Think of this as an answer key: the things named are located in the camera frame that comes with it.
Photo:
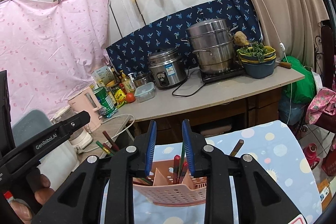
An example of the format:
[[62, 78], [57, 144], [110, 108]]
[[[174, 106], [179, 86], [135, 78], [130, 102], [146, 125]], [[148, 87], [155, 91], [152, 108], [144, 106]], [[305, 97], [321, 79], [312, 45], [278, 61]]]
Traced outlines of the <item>person's left hand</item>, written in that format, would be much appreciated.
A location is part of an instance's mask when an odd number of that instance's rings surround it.
[[41, 209], [54, 194], [50, 180], [44, 175], [33, 177], [34, 184], [39, 189], [33, 191], [25, 179], [10, 182], [6, 187], [14, 200], [8, 202], [4, 195], [1, 195], [1, 223], [31, 223], [34, 218], [34, 209]]

